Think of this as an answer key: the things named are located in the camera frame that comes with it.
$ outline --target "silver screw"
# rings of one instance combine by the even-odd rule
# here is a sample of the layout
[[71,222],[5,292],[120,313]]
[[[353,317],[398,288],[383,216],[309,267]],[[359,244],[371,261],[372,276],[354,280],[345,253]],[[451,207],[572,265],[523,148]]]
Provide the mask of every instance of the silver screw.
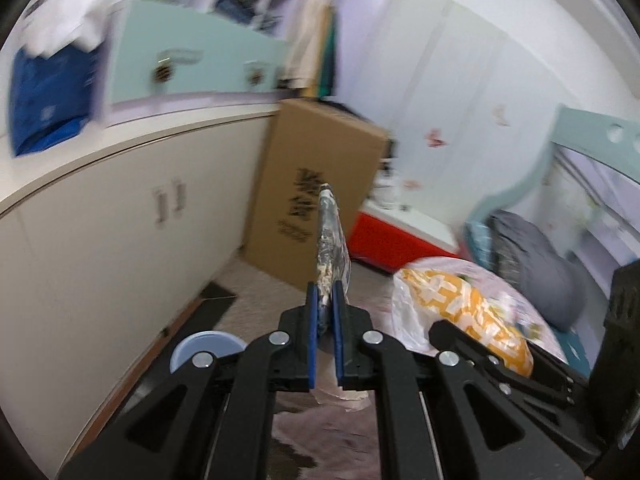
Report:
[[196,368],[208,368],[213,362],[213,355],[209,352],[198,352],[191,358],[191,363]]
[[362,334],[362,339],[370,345],[379,345],[382,343],[383,335],[377,330],[367,330]]
[[276,332],[271,332],[269,336],[269,343],[272,345],[282,346],[286,345],[289,342],[289,334],[283,332],[282,330],[276,330]]
[[458,354],[456,354],[455,352],[446,350],[444,352],[440,352],[438,361],[440,361],[445,366],[455,366],[460,362],[460,357],[458,357]]

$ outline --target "brown baseboard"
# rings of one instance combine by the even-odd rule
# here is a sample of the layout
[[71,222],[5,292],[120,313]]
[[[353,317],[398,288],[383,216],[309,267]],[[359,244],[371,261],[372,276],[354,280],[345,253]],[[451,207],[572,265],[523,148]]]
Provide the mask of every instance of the brown baseboard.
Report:
[[92,443],[98,434],[105,427],[113,413],[123,403],[131,389],[136,385],[142,374],[146,372],[153,360],[160,355],[160,352],[167,345],[171,338],[180,330],[182,325],[190,318],[191,314],[200,306],[202,300],[197,298],[189,304],[174,321],[159,333],[158,337],[151,343],[148,351],[143,354],[125,373],[120,383],[113,389],[107,399],[102,403],[98,411],[92,417],[91,421],[84,428],[84,431],[78,436],[73,446],[66,454],[66,463],[73,455],[82,451],[90,443]]

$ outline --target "light blue bowl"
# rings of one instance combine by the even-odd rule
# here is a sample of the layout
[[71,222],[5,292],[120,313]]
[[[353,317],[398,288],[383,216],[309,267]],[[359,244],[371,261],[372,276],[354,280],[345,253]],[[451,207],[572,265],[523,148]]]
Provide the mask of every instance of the light blue bowl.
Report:
[[210,352],[216,357],[224,357],[244,351],[246,343],[239,337],[219,330],[207,330],[196,332],[184,338],[175,347],[169,361],[169,370],[174,373],[194,354],[198,352]]

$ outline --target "drawer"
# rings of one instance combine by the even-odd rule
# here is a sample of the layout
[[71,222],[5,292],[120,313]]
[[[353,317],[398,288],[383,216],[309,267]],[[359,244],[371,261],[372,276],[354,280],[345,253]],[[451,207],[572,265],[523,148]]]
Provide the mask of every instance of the drawer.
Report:
[[[122,33],[110,49],[108,104],[162,94],[268,92],[276,88],[287,53],[283,40],[215,14],[145,0],[131,2],[122,18],[125,23],[115,27]],[[165,57],[163,52],[177,62],[169,80],[157,83],[154,71],[158,60]],[[261,77],[251,78],[256,68]]]

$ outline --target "cardboard box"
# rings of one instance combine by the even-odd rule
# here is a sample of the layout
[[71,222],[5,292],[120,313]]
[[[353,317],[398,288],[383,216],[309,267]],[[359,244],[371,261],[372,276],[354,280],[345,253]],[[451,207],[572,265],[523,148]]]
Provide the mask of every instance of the cardboard box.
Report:
[[329,106],[283,101],[257,183],[245,259],[305,290],[316,280],[320,185],[332,186],[348,237],[386,140],[382,128]]

